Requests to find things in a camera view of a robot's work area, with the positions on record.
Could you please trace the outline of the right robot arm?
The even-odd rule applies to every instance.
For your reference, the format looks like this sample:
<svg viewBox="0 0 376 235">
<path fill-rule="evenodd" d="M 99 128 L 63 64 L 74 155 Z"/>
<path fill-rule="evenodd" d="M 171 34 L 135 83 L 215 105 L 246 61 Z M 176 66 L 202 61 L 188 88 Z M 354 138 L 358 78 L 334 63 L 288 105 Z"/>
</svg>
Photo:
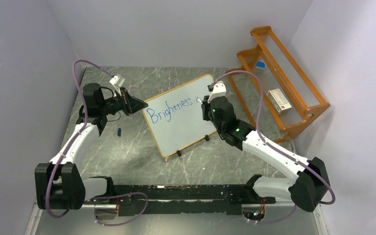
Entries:
<svg viewBox="0 0 376 235">
<path fill-rule="evenodd" d="M 225 96 L 201 101 L 203 120 L 213 123 L 228 145 L 261 158 L 279 170 L 284 178 L 259 176 L 245 189 L 245 198 L 255 203 L 262 197 L 291 200 L 298 208 L 313 212 L 331 189 L 324 161 L 299 156 L 266 138 L 254 126 L 238 119 Z"/>
</svg>

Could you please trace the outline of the yellow framed whiteboard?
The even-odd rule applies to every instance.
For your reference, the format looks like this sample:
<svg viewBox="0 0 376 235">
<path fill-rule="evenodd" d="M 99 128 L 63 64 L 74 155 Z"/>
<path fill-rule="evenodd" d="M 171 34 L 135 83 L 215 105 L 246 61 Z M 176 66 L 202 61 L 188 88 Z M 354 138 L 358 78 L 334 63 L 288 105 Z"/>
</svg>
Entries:
<svg viewBox="0 0 376 235">
<path fill-rule="evenodd" d="M 145 101 L 148 107 L 142 113 L 162 157 L 216 132 L 211 122 L 203 120 L 199 101 L 210 94 L 207 86 L 213 81 L 205 74 Z"/>
</svg>

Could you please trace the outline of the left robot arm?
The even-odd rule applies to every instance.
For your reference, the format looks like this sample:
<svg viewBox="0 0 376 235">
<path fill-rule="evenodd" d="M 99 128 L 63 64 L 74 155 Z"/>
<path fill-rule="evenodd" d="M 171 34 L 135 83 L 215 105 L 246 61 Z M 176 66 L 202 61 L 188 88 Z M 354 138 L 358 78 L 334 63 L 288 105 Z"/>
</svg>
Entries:
<svg viewBox="0 0 376 235">
<path fill-rule="evenodd" d="M 108 122 L 108 115 L 123 112 L 129 116 L 148 106 L 120 87 L 110 98 L 103 95 L 98 83 L 85 85 L 80 92 L 84 104 L 72 136 L 48 163 L 34 170 L 38 207 L 42 210 L 78 210 L 85 201 L 98 198 L 102 203 L 114 201 L 116 190 L 111 177 L 96 176 L 83 180 L 78 165 L 88 154 Z"/>
</svg>

